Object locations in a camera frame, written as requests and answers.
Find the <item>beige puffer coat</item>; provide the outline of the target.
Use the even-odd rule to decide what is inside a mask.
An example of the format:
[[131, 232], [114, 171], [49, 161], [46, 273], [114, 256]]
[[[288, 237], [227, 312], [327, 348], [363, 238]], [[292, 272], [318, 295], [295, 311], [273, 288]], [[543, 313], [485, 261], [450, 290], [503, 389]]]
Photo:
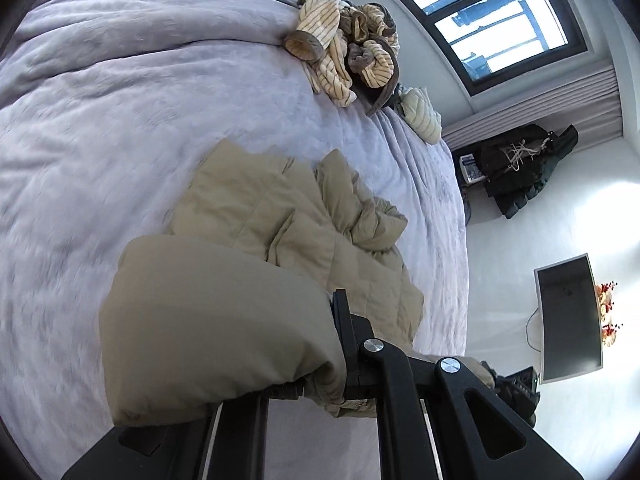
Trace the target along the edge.
[[99, 313], [104, 387], [117, 426], [201, 418], [218, 403], [301, 382], [335, 417], [348, 400], [330, 299], [410, 350], [424, 297], [397, 249], [407, 218], [339, 151], [317, 165], [220, 141], [165, 235], [135, 238]]

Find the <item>dark clothes pile on chair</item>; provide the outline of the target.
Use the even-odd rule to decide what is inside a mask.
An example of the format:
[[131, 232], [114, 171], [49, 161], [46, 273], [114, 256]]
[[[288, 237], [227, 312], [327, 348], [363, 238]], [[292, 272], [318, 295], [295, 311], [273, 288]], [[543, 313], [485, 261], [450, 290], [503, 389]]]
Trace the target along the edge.
[[547, 185], [559, 162], [579, 140], [569, 125], [560, 133], [527, 125], [480, 142], [472, 151], [484, 187], [501, 214], [512, 219]]

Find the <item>black monitor screen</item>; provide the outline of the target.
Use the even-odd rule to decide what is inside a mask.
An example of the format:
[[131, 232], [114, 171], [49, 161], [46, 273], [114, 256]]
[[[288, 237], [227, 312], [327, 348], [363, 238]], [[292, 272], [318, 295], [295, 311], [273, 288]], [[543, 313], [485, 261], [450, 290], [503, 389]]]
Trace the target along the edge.
[[570, 258], [535, 271], [541, 318], [541, 381], [559, 382], [600, 370], [600, 310], [590, 260]]

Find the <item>red flower bouquet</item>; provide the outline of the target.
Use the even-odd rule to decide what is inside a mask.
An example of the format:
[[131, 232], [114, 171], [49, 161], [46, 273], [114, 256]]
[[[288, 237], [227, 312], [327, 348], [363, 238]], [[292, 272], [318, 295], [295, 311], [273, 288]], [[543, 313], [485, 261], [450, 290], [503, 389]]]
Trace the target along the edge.
[[613, 292], [616, 286], [616, 281], [601, 283], [596, 286], [602, 344], [605, 347], [612, 347], [612, 345], [615, 344], [617, 334], [623, 327], [623, 324], [616, 323], [613, 318], [613, 310], [615, 306]]

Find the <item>grey window curtain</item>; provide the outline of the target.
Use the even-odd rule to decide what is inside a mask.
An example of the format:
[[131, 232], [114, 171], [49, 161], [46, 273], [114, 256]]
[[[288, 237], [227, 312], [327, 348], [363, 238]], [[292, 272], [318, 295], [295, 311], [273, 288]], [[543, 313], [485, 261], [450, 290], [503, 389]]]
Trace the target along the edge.
[[570, 124], [598, 144], [622, 131], [622, 103], [614, 64], [597, 62], [511, 96], [442, 129], [450, 150], [514, 128], [537, 124], [558, 131]]

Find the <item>striped cream brown garment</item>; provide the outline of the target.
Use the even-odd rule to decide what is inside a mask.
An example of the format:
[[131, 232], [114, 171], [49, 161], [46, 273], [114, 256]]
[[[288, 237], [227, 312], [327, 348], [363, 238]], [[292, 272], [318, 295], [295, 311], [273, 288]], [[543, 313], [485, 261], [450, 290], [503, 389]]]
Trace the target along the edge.
[[363, 94], [369, 116], [386, 107], [400, 75], [397, 27], [386, 7], [347, 0], [297, 0], [297, 7], [283, 47], [303, 63], [312, 91], [338, 107]]

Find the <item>black framed window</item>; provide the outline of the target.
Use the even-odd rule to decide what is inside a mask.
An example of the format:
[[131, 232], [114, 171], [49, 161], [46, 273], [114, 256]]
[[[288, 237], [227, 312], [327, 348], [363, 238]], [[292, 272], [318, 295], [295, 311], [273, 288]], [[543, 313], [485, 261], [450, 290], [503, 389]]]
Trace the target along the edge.
[[587, 51], [568, 0], [399, 0], [469, 94]]

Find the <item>lavender bed quilt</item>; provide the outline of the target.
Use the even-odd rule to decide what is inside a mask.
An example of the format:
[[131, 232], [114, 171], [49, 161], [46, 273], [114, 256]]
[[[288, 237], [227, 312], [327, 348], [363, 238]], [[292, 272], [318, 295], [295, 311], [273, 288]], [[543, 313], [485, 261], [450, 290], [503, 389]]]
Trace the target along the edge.
[[38, 0], [1, 61], [1, 417], [57, 479], [111, 426], [99, 306], [135, 237], [162, 232], [219, 140], [340, 150], [408, 221], [423, 353], [460, 353], [469, 273], [445, 144], [393, 111], [314, 94], [281, 42], [295, 0]]

